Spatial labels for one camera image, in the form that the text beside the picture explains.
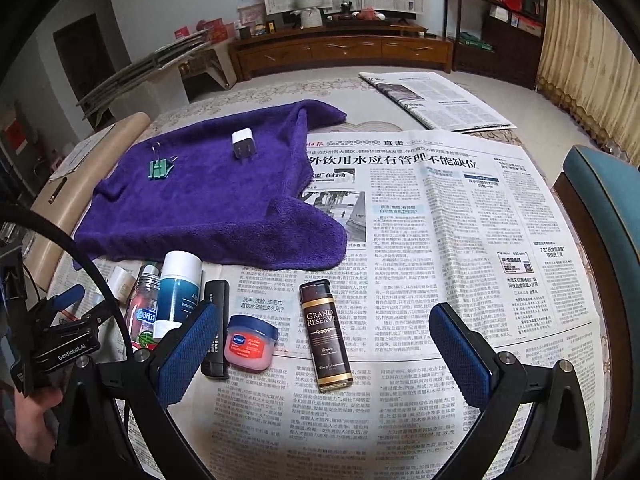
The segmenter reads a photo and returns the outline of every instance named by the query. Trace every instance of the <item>teal chair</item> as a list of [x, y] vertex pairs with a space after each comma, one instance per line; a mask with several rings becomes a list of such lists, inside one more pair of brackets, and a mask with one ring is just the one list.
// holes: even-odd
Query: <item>teal chair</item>
[[593, 266], [609, 334], [608, 474], [640, 444], [640, 173], [585, 146], [574, 146], [562, 169], [554, 189]]

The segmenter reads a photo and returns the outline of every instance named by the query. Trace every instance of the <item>pink plastic bottle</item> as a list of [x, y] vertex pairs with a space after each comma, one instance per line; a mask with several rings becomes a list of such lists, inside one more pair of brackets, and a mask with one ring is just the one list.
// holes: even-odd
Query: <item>pink plastic bottle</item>
[[252, 316], [231, 316], [226, 326], [225, 358], [247, 370], [266, 370], [277, 340], [278, 329], [272, 324]]
[[141, 348], [153, 350], [156, 347], [154, 322], [156, 321], [156, 301], [159, 289], [158, 269], [152, 265], [146, 266], [140, 274], [136, 291], [129, 301], [129, 309], [125, 318], [131, 336], [131, 344], [136, 350]]

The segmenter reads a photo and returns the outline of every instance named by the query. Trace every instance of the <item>brown bottle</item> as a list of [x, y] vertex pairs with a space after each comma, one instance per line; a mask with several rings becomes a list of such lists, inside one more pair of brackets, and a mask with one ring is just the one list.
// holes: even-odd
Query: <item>brown bottle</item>
[[335, 311], [329, 280], [300, 285], [300, 301], [316, 366], [318, 388], [322, 393], [353, 384], [353, 375]]

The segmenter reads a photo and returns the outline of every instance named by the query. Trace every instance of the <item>beige curtain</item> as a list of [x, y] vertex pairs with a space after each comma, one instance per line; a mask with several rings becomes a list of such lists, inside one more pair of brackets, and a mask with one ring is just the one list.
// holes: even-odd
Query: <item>beige curtain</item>
[[591, 0], [548, 0], [538, 91], [567, 110], [600, 146], [617, 143], [636, 166], [639, 88], [640, 64]]

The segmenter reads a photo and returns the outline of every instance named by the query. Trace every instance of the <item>doorway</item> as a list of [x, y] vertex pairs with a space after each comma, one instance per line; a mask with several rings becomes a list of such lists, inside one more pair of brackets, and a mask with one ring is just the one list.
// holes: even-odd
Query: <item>doorway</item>
[[[77, 99], [115, 74], [95, 14], [57, 30], [53, 33], [53, 41]], [[87, 117], [95, 131], [110, 123], [111, 119], [113, 116], [108, 110], [101, 115], [95, 112]]]

